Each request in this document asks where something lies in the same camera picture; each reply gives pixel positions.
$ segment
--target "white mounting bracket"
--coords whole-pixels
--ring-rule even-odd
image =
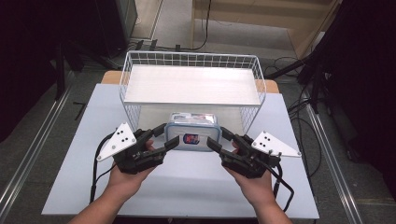
[[[301,157],[301,152],[289,147],[266,131],[262,131],[251,146],[270,156]]]
[[[114,132],[108,143],[100,152],[96,158],[98,161],[103,161],[121,151],[127,147],[131,147],[136,144],[136,138],[132,132],[131,127],[127,122],[123,122],[120,127]]]

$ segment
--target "forearm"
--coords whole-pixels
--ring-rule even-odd
[[[276,202],[268,203],[264,206],[254,205],[253,208],[260,224],[291,223],[290,219],[286,216],[286,214]]]
[[[77,216],[75,216],[69,223],[113,223],[114,218],[120,211],[123,203],[117,202],[110,198],[110,195],[103,194],[88,207],[82,210]]]

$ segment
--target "white wire basket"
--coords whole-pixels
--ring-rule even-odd
[[[212,54],[212,53],[190,53],[190,52],[167,52],[167,51],[129,51],[126,55],[125,65],[122,70],[120,80],[120,99],[125,108],[125,112],[134,131],[139,126],[142,107],[145,105],[131,105],[125,103],[128,85],[131,85],[131,76],[134,75],[134,65],[149,66],[188,66],[188,67],[219,67],[232,69],[249,69],[255,79],[258,99],[258,106],[238,107],[239,119],[243,133],[247,133],[257,112],[261,108],[266,94],[266,86],[262,76],[262,69],[259,59],[254,55],[233,55],[233,54]],[[228,124],[219,125],[227,128]]]

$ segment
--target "person's left hand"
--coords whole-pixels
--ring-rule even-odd
[[[148,150],[154,150],[155,148],[152,144],[153,141],[148,140],[146,148]],[[110,178],[103,195],[109,196],[112,200],[116,200],[116,203],[125,203],[129,198],[137,193],[142,182],[146,179],[149,173],[154,170],[154,168],[155,167],[149,168],[136,175],[128,175],[122,173],[116,165],[113,170],[111,170]]]

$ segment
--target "wire basket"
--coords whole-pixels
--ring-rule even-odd
[[[125,65],[120,80],[120,99],[134,131],[138,129],[142,105],[125,104],[124,99],[133,75],[134,65],[166,65],[166,66],[193,66],[193,67],[224,67],[251,69],[256,79],[257,94],[260,106],[239,107],[242,121],[242,129],[247,133],[257,112],[261,108],[266,94],[266,86],[262,76],[259,59],[253,55],[212,54],[212,53],[189,53],[167,51],[129,51],[126,55]]]

